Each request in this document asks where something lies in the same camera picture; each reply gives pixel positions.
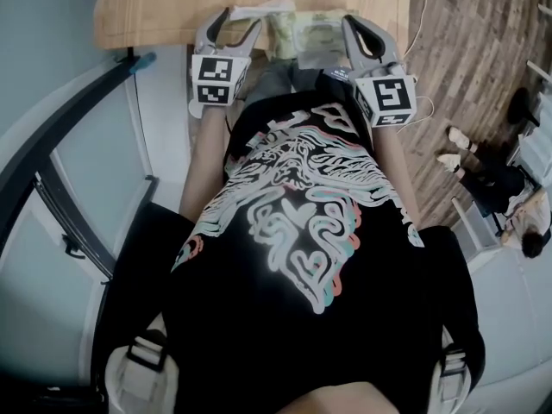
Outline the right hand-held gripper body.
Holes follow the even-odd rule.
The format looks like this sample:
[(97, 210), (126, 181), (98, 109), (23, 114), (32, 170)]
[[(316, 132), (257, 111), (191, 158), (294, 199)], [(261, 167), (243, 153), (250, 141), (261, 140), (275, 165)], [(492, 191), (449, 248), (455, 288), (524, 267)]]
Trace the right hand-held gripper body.
[(348, 76), (353, 97), (370, 128), (406, 125), (417, 113), (415, 79), (392, 62)]

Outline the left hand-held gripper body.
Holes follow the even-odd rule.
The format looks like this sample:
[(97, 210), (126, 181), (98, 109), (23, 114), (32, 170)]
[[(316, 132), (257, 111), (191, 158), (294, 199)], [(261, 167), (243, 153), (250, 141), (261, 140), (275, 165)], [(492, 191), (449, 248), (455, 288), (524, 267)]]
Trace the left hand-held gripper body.
[(245, 82), (250, 65), (250, 57), (193, 54), (189, 113), (199, 119), (204, 107), (231, 106)]

